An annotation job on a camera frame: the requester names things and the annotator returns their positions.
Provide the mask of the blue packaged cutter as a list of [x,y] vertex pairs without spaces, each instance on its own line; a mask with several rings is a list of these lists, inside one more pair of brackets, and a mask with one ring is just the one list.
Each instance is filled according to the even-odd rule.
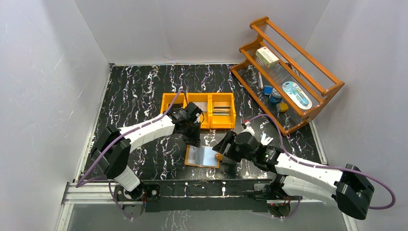
[[300,109],[309,110],[312,108],[312,101],[297,83],[286,81],[283,83],[282,89]]

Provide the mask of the orange card holder wallet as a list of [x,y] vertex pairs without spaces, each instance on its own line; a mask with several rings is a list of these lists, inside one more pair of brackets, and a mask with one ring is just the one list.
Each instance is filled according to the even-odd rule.
[[188,145],[184,164],[186,166],[218,169],[222,160],[223,155],[212,150],[212,147]]

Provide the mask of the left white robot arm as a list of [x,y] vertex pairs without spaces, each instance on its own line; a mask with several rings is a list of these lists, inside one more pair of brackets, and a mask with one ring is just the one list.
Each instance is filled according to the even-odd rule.
[[126,191],[138,194],[142,181],[128,166],[131,152],[160,137],[181,134],[187,145],[200,147],[202,110],[193,102],[172,109],[142,123],[123,128],[108,126],[94,143],[90,157],[107,179],[115,180]]

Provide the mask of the white pen marker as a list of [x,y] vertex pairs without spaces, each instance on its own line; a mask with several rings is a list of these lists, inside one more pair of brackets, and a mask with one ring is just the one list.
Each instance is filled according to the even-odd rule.
[[264,85],[263,85],[263,79],[262,79],[262,74],[260,72],[258,72],[258,84],[261,90],[264,89]]

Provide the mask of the orange wooden shelf rack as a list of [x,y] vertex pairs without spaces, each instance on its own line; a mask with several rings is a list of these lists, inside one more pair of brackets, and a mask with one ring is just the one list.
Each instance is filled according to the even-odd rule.
[[[252,66],[255,71],[262,74],[262,79],[266,81],[266,84],[274,87],[283,97],[283,102],[289,106],[289,122],[280,122],[278,127],[283,135],[290,134],[311,122],[343,87],[344,82],[306,52],[267,16],[252,21],[250,28],[257,33],[256,39],[239,48],[245,60],[234,65],[231,73],[250,93],[260,108],[278,120],[280,113],[276,108],[263,100],[261,93],[250,86],[249,78],[239,72]],[[264,46],[280,59],[270,68],[261,63],[255,55],[256,50]],[[299,85],[312,101],[311,109],[302,110],[291,100],[282,89],[286,81]]]

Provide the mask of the silver card stack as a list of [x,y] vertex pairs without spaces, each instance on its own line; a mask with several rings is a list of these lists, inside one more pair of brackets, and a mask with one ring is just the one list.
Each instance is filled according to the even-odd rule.
[[207,112],[207,102],[194,102],[194,104],[199,107],[203,113]]

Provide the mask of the silver binder clip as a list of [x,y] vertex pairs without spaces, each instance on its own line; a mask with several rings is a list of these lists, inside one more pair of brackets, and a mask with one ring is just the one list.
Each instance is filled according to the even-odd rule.
[[269,137],[267,134],[263,133],[261,136],[261,141],[260,143],[263,146],[268,146],[271,142],[273,141],[273,137]]

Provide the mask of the yellow grey sharpener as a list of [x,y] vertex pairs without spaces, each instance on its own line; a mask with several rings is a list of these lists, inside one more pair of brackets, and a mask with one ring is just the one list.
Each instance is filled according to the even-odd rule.
[[277,112],[279,112],[279,113],[285,113],[285,112],[288,111],[288,109],[289,109],[289,106],[288,106],[288,104],[286,104],[286,103],[278,103],[278,104],[276,104],[276,110],[277,110]]

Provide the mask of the white red box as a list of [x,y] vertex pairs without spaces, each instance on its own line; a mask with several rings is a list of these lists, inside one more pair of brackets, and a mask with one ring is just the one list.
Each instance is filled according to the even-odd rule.
[[256,50],[255,55],[266,67],[270,68],[279,62],[279,58],[269,50],[268,47],[264,46]]

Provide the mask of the blue eraser block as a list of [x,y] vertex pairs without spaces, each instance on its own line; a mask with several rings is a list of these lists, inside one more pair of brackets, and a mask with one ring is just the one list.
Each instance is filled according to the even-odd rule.
[[273,87],[269,85],[265,85],[263,87],[263,94],[269,96],[272,93]]

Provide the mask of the orange card stack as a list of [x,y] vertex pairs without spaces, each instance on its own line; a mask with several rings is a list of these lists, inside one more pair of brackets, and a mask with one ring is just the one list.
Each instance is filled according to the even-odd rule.
[[230,116],[231,104],[230,102],[213,102],[213,114],[219,116]]

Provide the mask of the orange three-compartment bin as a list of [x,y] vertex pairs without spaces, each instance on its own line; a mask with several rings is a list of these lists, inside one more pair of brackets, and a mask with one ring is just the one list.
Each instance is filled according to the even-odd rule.
[[233,93],[187,93],[180,94],[174,107],[185,107],[193,102],[202,110],[202,129],[233,129],[236,124],[235,100]]

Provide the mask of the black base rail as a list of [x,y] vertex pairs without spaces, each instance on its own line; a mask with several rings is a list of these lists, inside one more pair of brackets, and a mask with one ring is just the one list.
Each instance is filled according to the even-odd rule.
[[145,180],[140,189],[128,192],[114,187],[114,198],[124,205],[140,205],[144,212],[172,210],[271,212],[282,206],[289,212],[291,196],[272,190],[269,179]]

